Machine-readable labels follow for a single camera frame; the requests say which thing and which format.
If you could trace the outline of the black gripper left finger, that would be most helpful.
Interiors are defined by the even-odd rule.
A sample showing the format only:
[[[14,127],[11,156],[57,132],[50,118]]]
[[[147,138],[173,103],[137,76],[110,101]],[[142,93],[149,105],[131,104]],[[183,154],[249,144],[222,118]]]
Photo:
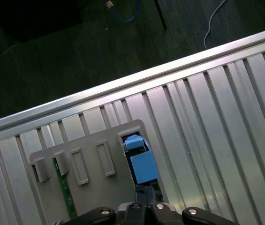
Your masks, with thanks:
[[[78,216],[65,225],[144,225],[147,209],[145,185],[136,186],[136,202],[123,203],[115,211],[109,207],[98,207]]]

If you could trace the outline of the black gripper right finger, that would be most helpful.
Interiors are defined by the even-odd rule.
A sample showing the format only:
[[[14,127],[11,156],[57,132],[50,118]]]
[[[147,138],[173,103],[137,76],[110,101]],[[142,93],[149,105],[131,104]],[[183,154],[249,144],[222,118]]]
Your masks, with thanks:
[[[198,207],[185,208],[182,213],[164,202],[157,202],[152,186],[146,187],[146,204],[153,217],[151,225],[235,225],[236,222]]]

